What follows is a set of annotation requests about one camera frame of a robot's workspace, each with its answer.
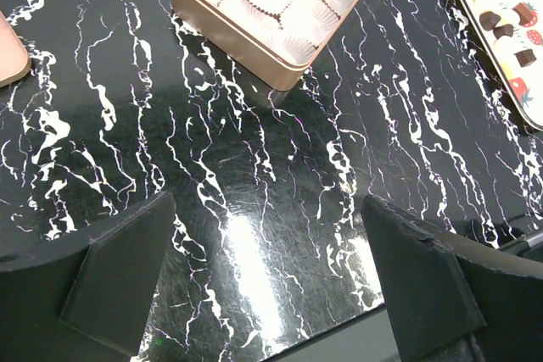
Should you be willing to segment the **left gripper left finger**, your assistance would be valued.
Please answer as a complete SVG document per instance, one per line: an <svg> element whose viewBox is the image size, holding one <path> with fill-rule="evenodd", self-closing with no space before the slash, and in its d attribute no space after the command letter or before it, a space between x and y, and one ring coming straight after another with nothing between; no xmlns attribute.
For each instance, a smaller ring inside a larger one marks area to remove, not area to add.
<svg viewBox="0 0 543 362"><path fill-rule="evenodd" d="M1 253L3 361L128 361L139 352L176 201L160 192L58 239Z"/></svg>

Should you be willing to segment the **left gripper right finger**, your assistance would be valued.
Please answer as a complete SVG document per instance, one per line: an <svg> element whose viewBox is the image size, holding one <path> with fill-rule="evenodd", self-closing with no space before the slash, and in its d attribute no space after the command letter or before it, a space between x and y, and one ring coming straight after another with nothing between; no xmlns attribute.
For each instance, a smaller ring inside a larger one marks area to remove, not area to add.
<svg viewBox="0 0 543 362"><path fill-rule="evenodd" d="M495 249L368 195L361 216L404 361L540 361L542 234Z"/></svg>

